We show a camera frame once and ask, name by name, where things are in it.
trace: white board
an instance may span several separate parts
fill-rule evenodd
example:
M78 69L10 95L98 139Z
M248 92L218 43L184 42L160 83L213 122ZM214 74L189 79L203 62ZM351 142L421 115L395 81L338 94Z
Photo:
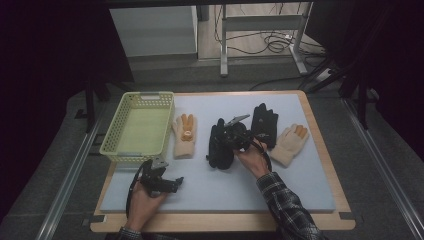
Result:
M225 122L235 116L250 114L242 123L250 129L253 111L265 103L267 109L279 114L277 134L293 123L308 127L301 103L296 94L175 96L175 115L183 113L197 117L197 142L192 159L174 159L174 134L171 133L163 178L175 180L184 177L177 193L168 198L159 211L264 211L268 210L256 179L235 159L228 170L211 168L206 160L211 127L219 118ZM125 211L128 187L140 164L117 164L100 210ZM319 159L313 136L310 135L302 151L288 168L272 161L286 185L312 212L333 211L335 202Z

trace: gray floor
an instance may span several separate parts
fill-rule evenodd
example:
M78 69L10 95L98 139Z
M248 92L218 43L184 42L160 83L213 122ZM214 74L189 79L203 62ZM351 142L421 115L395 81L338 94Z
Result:
M219 62L193 59L131 59L138 91L169 90L174 92L247 91L255 84L271 79L298 76L291 58L232 59L229 76L219 76ZM281 80L261 85L255 90L296 89L299 79ZM349 112L338 97L338 82L309 94L309 103L345 191L356 228L351 231L326 231L330 239L416 239L411 233L398 205L388 191L363 141L358 135ZM109 102L96 102L96 109L105 107L98 134L104 134L117 103L124 93L109 85L113 93ZM48 213L67 170L84 140L86 122L75 119L85 108L84 94L69 100L62 127L46 153L37 172L0 226L0 239L34 239ZM417 212L424 213L424 166L409 146L368 105L369 132L385 156ZM88 221L109 167L109 160L98 154L97 138L85 159L79 178L66 202L53 239L105 239L112 235L90 231ZM181 239L271 239L273 233L177 234Z

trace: glove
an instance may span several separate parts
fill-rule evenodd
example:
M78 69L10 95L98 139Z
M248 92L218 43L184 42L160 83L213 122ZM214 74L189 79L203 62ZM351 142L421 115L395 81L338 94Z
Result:
M234 160L233 150L221 142L223 137L224 119L220 118L218 123L212 126L209 138L209 155L206 158L211 167L221 170L230 168Z
M258 107L255 107L250 130L255 135L255 138L260 142L266 143L268 148L275 146L277 120L278 114L272 110L266 110L265 103L261 103Z
M175 134L174 157L192 157L196 142L197 119L192 114L188 117L183 114L172 123L172 130Z
M284 167L288 167L293 158L302 150L308 137L307 128L293 124L278 137L277 145L270 153L271 158L282 163Z

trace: person's right hand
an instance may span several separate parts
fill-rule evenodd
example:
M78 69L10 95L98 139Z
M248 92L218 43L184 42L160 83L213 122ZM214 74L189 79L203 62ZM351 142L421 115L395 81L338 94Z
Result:
M265 143L261 143L256 139L254 139L254 141L261 145L266 152L267 146ZM265 157L255 146L250 145L250 147L244 152L240 150L234 150L234 154L238 157L241 163L256 177L256 179L259 179L263 175L269 173Z

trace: person's left hand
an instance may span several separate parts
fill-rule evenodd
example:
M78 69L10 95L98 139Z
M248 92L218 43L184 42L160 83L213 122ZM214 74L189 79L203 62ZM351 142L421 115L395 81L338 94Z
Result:
M156 213L167 195L168 193L161 193L157 197L150 197L144 186L137 181L133 189L125 228L140 232L144 224Z

